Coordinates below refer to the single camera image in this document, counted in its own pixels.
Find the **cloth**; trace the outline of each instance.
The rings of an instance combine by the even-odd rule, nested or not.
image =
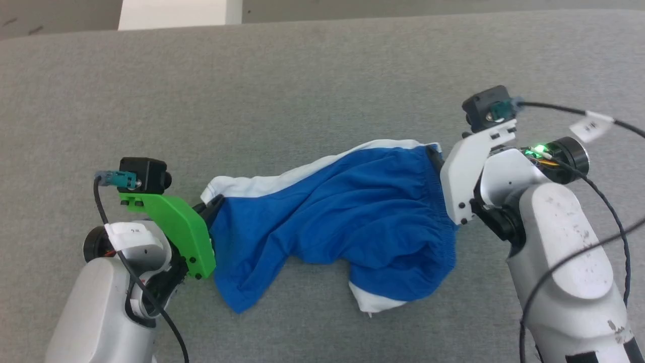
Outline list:
[[[455,266],[456,226],[439,176],[414,140],[375,140],[280,176],[218,176],[204,190],[224,203],[210,227],[215,283],[242,313],[289,256],[344,258],[362,311],[424,298]]]

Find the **gray table surface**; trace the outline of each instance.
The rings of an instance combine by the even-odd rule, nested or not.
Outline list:
[[[216,175],[279,174],[377,138],[439,141],[466,130],[461,102],[496,84],[645,127],[645,13],[560,11],[362,19],[35,36],[0,43],[0,360],[40,362],[100,224],[91,184],[122,156],[168,162],[168,191],[197,202]],[[527,111],[519,144],[568,134],[575,118]],[[643,214],[642,140],[589,146],[592,177],[626,224]],[[599,236],[617,228],[575,183]],[[105,191],[112,221],[133,216]],[[643,337],[645,246],[631,235],[630,316]],[[348,266],[292,259],[236,315],[211,279],[169,308],[192,362],[516,362],[520,307],[508,246],[474,222],[431,297],[373,318]],[[607,248],[615,278],[622,247]],[[179,346],[161,324],[160,363]],[[530,358],[535,353],[529,349]]]

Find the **dirt stain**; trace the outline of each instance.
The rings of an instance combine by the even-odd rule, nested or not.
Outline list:
[[[39,26],[39,27],[37,27],[37,28],[35,28],[35,29],[31,29],[31,30],[29,30],[28,35],[32,36],[32,35],[34,35],[34,34],[36,34],[36,33],[40,32],[42,29],[43,29],[43,26],[42,26],[42,25],[41,25],[41,26]]]
[[[15,18],[13,18],[13,19],[9,19],[9,20],[5,21],[5,22],[2,24],[2,26],[7,26],[7,25],[9,25],[9,24],[11,24],[11,23],[15,23],[16,21],[18,21],[18,18],[17,18],[17,17],[15,17]]]

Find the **white trim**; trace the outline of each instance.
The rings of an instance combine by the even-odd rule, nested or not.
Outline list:
[[[393,307],[399,307],[407,302],[369,293],[354,285],[351,281],[350,290],[352,290],[352,294],[354,294],[356,302],[359,303],[359,309],[363,313],[380,313],[381,311],[391,309]]]
[[[433,144],[436,145],[437,150],[440,152],[441,148],[439,144]],[[349,153],[357,150],[394,147],[414,149],[423,145],[426,144],[419,143],[416,140],[373,140],[356,146],[342,154],[325,156],[311,164],[297,167],[278,176],[254,176],[253,178],[216,176],[210,181],[210,183],[208,183],[204,192],[202,192],[201,199],[204,203],[208,203],[218,194],[222,194],[224,197],[257,198],[279,192],[293,184],[296,184],[308,176],[311,176],[313,173],[335,163]]]

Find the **black cable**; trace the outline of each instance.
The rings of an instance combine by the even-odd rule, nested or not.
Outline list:
[[[563,112],[569,112],[572,114],[577,114],[577,115],[582,115],[586,116],[587,112],[585,110],[580,110],[580,109],[573,109],[571,107],[564,107],[564,106],[559,106],[559,105],[552,105],[550,103],[540,103],[540,102],[519,102],[518,106],[529,106],[529,107],[540,107],[544,109],[553,109],[553,110],[559,110]],[[645,138],[645,131],[642,129],[630,125],[629,123],[614,119],[614,123],[624,129],[630,130],[639,136]],[[607,200],[605,195],[598,190],[598,187],[591,181],[589,178],[587,178],[583,173],[578,171],[577,169],[570,167],[569,165],[566,165],[563,162],[560,162],[559,160],[551,159],[551,161],[554,161],[555,163],[559,164],[560,167],[563,169],[566,169],[569,172],[573,172],[576,174],[578,177],[583,179],[584,181],[589,184],[589,186],[600,196],[602,201],[607,205],[607,208],[610,210],[612,216],[616,220],[616,224],[618,225],[619,228],[619,233],[614,234],[613,236],[610,236],[608,238],[605,238],[604,240],[590,245],[588,247],[583,248],[582,250],[573,253],[569,256],[567,256],[565,259],[561,260],[557,264],[555,264],[551,269],[546,271],[537,281],[535,284],[535,287],[531,290],[531,293],[529,294],[528,298],[526,299],[526,304],[524,305],[524,310],[522,312],[522,319],[520,320],[520,333],[519,333],[519,353],[520,353],[520,362],[525,363],[526,361],[526,348],[524,347],[525,343],[525,337],[526,337],[526,326],[524,325],[526,321],[526,317],[528,315],[528,311],[530,310],[530,307],[533,304],[533,301],[535,300],[535,297],[537,296],[538,290],[551,278],[554,272],[556,272],[557,269],[560,267],[564,266],[567,264],[569,261],[572,259],[587,253],[588,251],[591,251],[592,249],[598,248],[600,246],[606,245],[614,240],[616,240],[618,237],[621,237],[623,242],[624,242],[624,252],[625,252],[625,293],[623,294],[623,302],[625,303],[625,306],[627,306],[628,298],[630,295],[630,289],[631,289],[631,256],[630,256],[630,250],[629,250],[629,243],[627,242],[627,237],[626,235],[638,228],[640,228],[643,224],[645,224],[645,218],[641,218],[639,221],[637,221],[635,224],[629,226],[626,230],[622,228],[622,223],[620,222],[620,219],[618,218],[618,215],[616,214],[615,209],[611,205],[611,203]]]
[[[108,217],[105,215],[105,209],[103,209],[103,203],[101,203],[101,195],[99,194],[99,182],[101,181],[101,177],[97,176],[94,179],[94,202],[96,203],[96,209],[99,210],[99,214],[101,215],[101,220],[103,221],[103,224],[108,224]],[[179,346],[181,346],[181,353],[184,355],[184,362],[188,363],[188,350],[186,349],[186,344],[184,343],[184,339],[181,337],[181,333],[177,329],[177,326],[175,323],[172,321],[170,318],[170,315],[166,312],[166,310],[161,306],[161,304],[157,301],[157,299],[154,297],[154,295],[148,290],[148,288],[143,284],[141,279],[137,276],[137,273],[132,269],[132,266],[128,262],[128,260],[123,256],[123,252],[117,251],[117,254],[119,255],[119,258],[121,259],[121,262],[125,266],[126,270],[130,273],[130,277],[134,280],[134,282],[141,288],[141,291],[143,292],[143,295],[150,301],[150,303],[154,306],[154,308],[163,316],[163,318],[166,320],[168,323],[168,326],[170,326],[170,329],[172,332],[175,334],[175,338],[177,338],[177,341],[179,343]]]
[[[568,112],[570,114],[576,114],[576,115],[582,115],[582,116],[587,115],[587,112],[585,110],[573,109],[571,107],[565,107],[565,106],[559,106],[559,105],[553,105],[551,103],[520,101],[520,102],[517,103],[517,105],[520,106],[520,107],[521,106],[529,106],[529,107],[539,107],[541,109],[558,110],[558,111]]]

